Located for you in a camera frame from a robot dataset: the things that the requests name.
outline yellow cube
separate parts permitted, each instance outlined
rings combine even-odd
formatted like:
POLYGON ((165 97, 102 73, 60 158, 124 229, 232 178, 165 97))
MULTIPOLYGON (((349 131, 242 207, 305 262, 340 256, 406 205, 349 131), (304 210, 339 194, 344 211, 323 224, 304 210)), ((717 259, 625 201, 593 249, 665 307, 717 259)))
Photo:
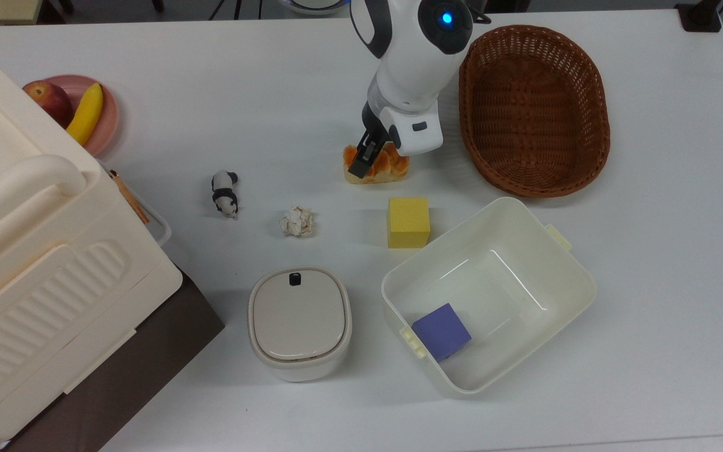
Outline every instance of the yellow cube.
POLYGON ((422 248, 428 243, 428 198, 390 198, 387 243, 390 248, 422 248))

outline wicker basket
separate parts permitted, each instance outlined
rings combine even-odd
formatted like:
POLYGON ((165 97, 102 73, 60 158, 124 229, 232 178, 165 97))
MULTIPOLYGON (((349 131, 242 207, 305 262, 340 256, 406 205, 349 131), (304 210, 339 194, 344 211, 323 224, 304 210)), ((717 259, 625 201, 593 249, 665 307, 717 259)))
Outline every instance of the wicker basket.
POLYGON ((573 41, 539 26, 503 26, 471 44, 459 122, 476 169, 519 196, 580 190, 610 151, 599 71, 573 41))

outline banana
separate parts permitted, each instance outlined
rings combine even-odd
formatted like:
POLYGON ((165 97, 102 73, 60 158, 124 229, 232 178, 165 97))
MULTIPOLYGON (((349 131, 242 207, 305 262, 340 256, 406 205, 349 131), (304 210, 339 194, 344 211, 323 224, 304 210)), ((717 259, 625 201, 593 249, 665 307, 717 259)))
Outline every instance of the banana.
POLYGON ((97 121, 100 120, 102 112, 102 103, 102 87, 99 83, 94 83, 85 90, 83 98, 80 99, 80 106, 77 107, 72 122, 66 128, 66 132, 72 135, 80 146, 85 146, 94 128, 97 127, 97 121))

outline toy panda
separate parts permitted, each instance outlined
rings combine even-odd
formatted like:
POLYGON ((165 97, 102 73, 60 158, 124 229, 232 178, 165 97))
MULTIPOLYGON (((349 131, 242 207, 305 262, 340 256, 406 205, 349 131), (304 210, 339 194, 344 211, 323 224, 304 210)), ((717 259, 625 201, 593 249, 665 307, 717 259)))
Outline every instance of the toy panda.
POLYGON ((225 217, 236 219, 238 214, 238 199, 233 192, 233 184, 238 182, 236 173, 218 171, 212 178, 212 200, 216 210, 225 217))

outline purple cube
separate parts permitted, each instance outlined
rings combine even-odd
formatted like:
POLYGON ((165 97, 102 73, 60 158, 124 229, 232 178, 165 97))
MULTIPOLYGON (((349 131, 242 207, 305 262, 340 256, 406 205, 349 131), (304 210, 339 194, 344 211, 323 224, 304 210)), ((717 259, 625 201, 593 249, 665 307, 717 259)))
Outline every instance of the purple cube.
POLYGON ((458 352, 471 339, 470 333, 448 303, 415 321, 412 331, 438 363, 458 352))

